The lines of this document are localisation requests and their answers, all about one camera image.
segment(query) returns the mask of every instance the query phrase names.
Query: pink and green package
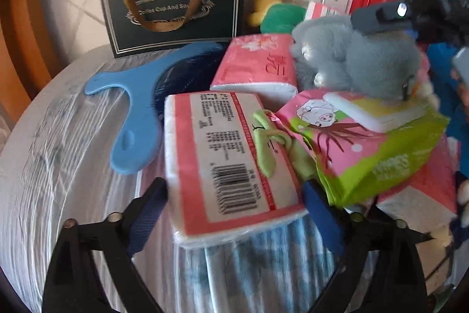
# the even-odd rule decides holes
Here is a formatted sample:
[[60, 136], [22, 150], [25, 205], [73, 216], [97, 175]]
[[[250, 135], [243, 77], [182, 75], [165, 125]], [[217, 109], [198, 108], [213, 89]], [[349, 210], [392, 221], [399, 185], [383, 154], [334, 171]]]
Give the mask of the pink and green package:
[[[427, 162], [448, 123], [426, 107], [423, 117], [387, 133], [375, 133], [326, 102], [323, 96], [329, 92], [303, 91], [270, 114], [270, 119], [299, 139], [315, 159], [331, 205], [362, 202], [411, 177]], [[349, 97], [364, 99], [352, 93]]]

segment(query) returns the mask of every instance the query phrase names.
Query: white light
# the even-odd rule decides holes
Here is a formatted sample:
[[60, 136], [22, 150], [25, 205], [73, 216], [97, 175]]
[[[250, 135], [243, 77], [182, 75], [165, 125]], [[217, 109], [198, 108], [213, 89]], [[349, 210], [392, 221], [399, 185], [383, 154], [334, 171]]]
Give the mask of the white light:
[[401, 18], [405, 16], [407, 12], [407, 6], [405, 3], [399, 4], [399, 7], [397, 8], [397, 15], [399, 15]]

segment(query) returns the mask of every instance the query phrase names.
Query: red stripe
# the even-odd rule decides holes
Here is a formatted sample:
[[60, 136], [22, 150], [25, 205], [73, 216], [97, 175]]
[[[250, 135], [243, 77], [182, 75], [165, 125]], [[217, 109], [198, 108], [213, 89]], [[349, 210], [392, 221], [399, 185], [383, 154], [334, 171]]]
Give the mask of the red stripe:
[[314, 10], [313, 10], [313, 19], [317, 19], [321, 17], [321, 11], [323, 9], [323, 5], [320, 3], [316, 3], [314, 5]]
[[257, 172], [259, 173], [259, 177], [261, 179], [262, 188], [264, 189], [264, 193], [266, 195], [267, 203], [269, 205], [270, 211], [276, 210], [275, 201], [272, 196], [272, 191], [270, 189], [269, 181], [267, 178], [261, 173], [259, 170], [259, 166], [257, 165], [257, 152], [256, 147], [254, 145], [254, 140], [252, 139], [251, 131], [249, 130], [248, 123], [246, 121], [246, 117], [241, 109], [241, 104], [239, 103], [238, 97], [236, 93], [230, 92], [231, 98], [233, 99], [234, 105], [236, 107], [236, 111], [238, 111], [238, 116], [242, 125], [242, 130], [244, 131], [244, 135], [246, 136], [246, 140], [248, 141], [249, 149], [251, 150], [252, 157], [254, 158], [254, 162], [256, 164]]

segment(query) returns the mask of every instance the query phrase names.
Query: blue brush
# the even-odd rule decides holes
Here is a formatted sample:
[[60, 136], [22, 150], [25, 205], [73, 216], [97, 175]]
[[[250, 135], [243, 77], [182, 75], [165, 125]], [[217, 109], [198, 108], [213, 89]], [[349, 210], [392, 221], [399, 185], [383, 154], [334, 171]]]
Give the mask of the blue brush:
[[130, 99], [127, 118], [111, 151], [114, 170], [134, 174], [152, 161], [161, 145], [158, 116], [164, 109], [165, 97], [208, 89], [212, 79], [207, 85], [208, 77], [202, 76], [205, 64], [207, 72], [216, 71], [224, 52], [225, 48], [217, 43], [192, 43], [137, 68], [101, 72], [88, 80], [86, 95], [117, 87], [123, 88]]

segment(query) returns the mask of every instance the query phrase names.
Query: hand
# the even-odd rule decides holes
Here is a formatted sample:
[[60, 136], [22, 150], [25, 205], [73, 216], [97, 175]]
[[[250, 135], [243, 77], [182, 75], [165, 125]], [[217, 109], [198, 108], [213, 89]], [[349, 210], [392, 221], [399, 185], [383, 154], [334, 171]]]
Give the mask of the hand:
[[451, 70], [451, 77], [454, 80], [459, 81], [458, 95], [461, 102], [463, 102], [464, 111], [466, 112], [466, 121], [469, 123], [469, 89], [463, 81], [460, 81], [459, 73], [454, 68]]

